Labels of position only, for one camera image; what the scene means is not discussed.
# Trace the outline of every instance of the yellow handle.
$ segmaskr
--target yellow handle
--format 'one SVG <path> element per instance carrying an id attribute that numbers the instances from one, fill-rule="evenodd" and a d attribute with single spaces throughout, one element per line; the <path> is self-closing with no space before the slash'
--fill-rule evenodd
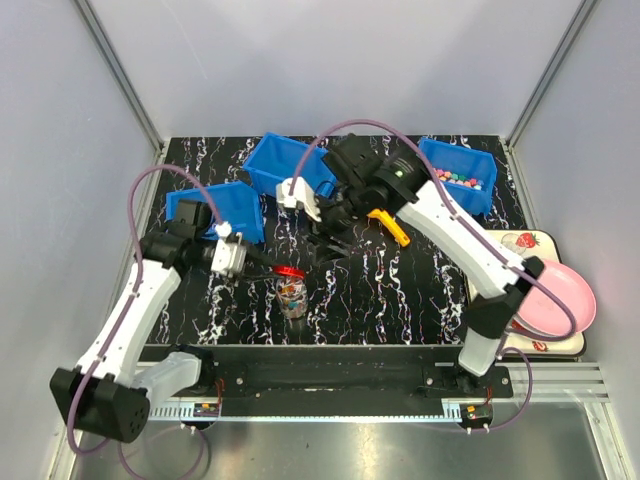
<path id="1" fill-rule="evenodd" d="M 409 245 L 409 242 L 411 241 L 409 239 L 409 236 L 404 233 L 404 230 L 400 228 L 400 225 L 396 223 L 396 221 L 391 217 L 391 215 L 386 212 L 386 210 L 380 210 L 376 208 L 375 210 L 371 210 L 369 212 L 369 215 L 367 216 L 369 218 L 376 218 L 380 220 L 380 223 L 382 223 L 387 228 L 387 230 L 391 232 L 391 235 L 393 235 L 400 246 L 406 247 L 407 245 Z"/>

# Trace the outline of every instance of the metal floor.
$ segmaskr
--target metal floor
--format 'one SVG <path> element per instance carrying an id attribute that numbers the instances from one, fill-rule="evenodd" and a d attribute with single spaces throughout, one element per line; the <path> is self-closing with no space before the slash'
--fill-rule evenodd
<path id="1" fill-rule="evenodd" d="M 495 408 L 497 421 L 515 412 L 510 404 Z M 158 437 L 170 426 L 150 422 L 141 439 L 125 446 L 131 467 L 144 478 L 175 480 L 193 464 L 198 436 L 176 429 Z M 512 427 L 470 437 L 414 424 L 224 422 L 206 437 L 207 456 L 192 479 L 606 478 L 580 404 L 533 404 Z M 79 459 L 71 478 L 131 477 L 109 446 Z"/>

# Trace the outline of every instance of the marble tabletop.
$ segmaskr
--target marble tabletop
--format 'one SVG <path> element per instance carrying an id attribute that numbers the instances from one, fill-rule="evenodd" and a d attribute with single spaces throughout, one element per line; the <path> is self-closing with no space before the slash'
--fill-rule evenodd
<path id="1" fill-rule="evenodd" d="M 296 137 L 309 142 L 311 137 Z M 417 142 L 420 137 L 412 137 Z M 437 140 L 488 151 L 498 167 L 491 229 L 523 229 L 526 223 L 502 145 L 494 136 L 434 136 Z M 184 167 L 205 185 L 242 180 L 242 165 L 260 137 L 173 138 L 166 163 Z M 372 136 L 372 147 L 393 151 L 393 137 Z M 163 172 L 147 231 L 164 228 L 167 192 L 192 188 Z M 460 316 L 467 304 L 464 275 L 433 243 L 411 227 L 400 247 L 377 220 L 354 227 L 348 259 L 314 267 L 302 234 L 302 213 L 280 212 L 263 197 L 265 251 L 282 264 L 307 270 L 309 310 L 292 329 L 280 312 L 274 283 L 221 280 L 192 270 L 163 309 L 149 344 L 435 344 L 459 343 Z"/>

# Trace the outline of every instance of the pink bowl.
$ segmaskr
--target pink bowl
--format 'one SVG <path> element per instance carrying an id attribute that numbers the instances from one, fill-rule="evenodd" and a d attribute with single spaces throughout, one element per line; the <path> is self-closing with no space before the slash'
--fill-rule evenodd
<path id="1" fill-rule="evenodd" d="M 589 328 L 596 316 L 596 298 L 587 282 L 571 270 L 552 260 L 543 260 L 545 269 L 538 281 L 562 300 L 576 317 L 576 333 Z M 553 300 L 537 288 L 524 299 L 518 316 L 531 330 L 545 335 L 564 335 L 569 319 Z"/>

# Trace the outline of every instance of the blue bin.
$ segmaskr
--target blue bin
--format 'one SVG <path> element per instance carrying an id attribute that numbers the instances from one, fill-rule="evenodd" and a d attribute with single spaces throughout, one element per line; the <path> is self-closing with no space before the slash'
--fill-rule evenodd
<path id="1" fill-rule="evenodd" d="M 425 137 L 420 139 L 418 146 L 434 168 L 482 180 L 484 182 L 482 190 L 449 182 L 443 182 L 443 184 L 453 199 L 471 215 L 488 215 L 491 212 L 493 185 L 498 175 L 493 155 Z"/>
<path id="2" fill-rule="evenodd" d="M 287 137 L 267 133 L 244 163 L 249 172 L 253 188 L 258 193 L 276 196 L 276 186 L 293 176 L 293 172 L 308 145 Z M 318 195 L 328 197 L 333 191 L 336 177 L 324 164 L 322 157 L 327 151 L 316 148 L 312 153 L 301 176 Z"/>
<path id="3" fill-rule="evenodd" d="M 231 224 L 234 232 L 241 232 L 242 238 L 251 243 L 264 242 L 264 224 L 260 198 L 249 185 L 243 182 L 222 183 L 205 187 L 222 215 L 222 219 Z M 175 215 L 178 201 L 205 199 L 197 188 L 167 193 L 167 220 Z M 204 235 L 208 240 L 217 240 L 213 227 Z"/>

